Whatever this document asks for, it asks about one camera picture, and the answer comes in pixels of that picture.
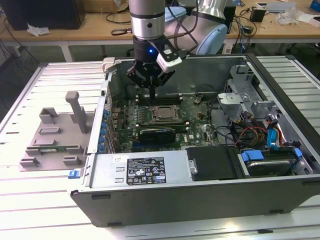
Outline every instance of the aluminum extrusion table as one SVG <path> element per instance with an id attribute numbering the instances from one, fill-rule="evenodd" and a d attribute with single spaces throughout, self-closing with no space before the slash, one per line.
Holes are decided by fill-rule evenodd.
<path id="1" fill-rule="evenodd" d="M 259 60 L 320 133 L 318 80 L 296 60 L 284 56 Z M 98 61 L 40 66 L 0 124 L 1 240 L 320 239 L 320 195 L 288 214 L 97 228 L 67 193 L 79 184 L 78 179 L 67 178 L 68 170 L 19 172 L 19 161 L 40 123 L 43 107 L 70 113 L 64 97 L 68 90 L 75 90 L 79 91 L 80 105 L 94 111 L 105 79 L 101 65 Z"/>

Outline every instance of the black panel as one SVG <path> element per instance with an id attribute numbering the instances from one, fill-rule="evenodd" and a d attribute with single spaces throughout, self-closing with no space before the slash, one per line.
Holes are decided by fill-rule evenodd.
<path id="1" fill-rule="evenodd" d="M 194 160 L 197 174 L 194 181 L 230 180 L 243 178 L 239 159 L 232 146 L 201 146 L 186 149 L 189 160 Z"/>

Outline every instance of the circuit board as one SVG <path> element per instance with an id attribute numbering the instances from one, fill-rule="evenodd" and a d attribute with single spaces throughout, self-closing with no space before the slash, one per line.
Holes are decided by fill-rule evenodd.
<path id="1" fill-rule="evenodd" d="M 138 106 L 129 100 L 113 111 L 113 126 L 118 133 L 118 153 L 183 150 L 194 146 L 218 146 L 208 124 L 208 102 L 194 104 L 185 96 L 179 105 Z M 174 129 L 175 141 L 165 144 L 143 144 L 138 134 L 144 129 Z"/>

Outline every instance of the sticker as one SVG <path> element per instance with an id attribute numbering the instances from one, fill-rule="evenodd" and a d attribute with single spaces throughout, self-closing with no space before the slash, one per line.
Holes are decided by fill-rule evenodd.
<path id="1" fill-rule="evenodd" d="M 126 163 L 128 160 L 129 156 L 127 155 L 115 155 L 113 156 L 113 162 L 114 163 Z"/>
<path id="2" fill-rule="evenodd" d="M 39 149 L 40 153 L 57 152 L 57 149 Z"/>
<path id="3" fill-rule="evenodd" d="M 146 158 L 129 158 L 127 161 L 126 184 L 144 185 L 144 184 L 165 184 L 166 168 L 164 158 L 146 157 Z"/>

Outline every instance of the white label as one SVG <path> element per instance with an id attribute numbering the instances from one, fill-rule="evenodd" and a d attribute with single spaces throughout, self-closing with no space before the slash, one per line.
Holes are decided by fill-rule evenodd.
<path id="1" fill-rule="evenodd" d="M 114 163 L 126 163 L 129 156 L 127 155 L 119 155 L 119 156 L 113 156 L 113 162 Z"/>
<path id="2" fill-rule="evenodd" d="M 40 149 L 41 153 L 50 153 L 50 152 L 57 152 L 56 149 Z"/>

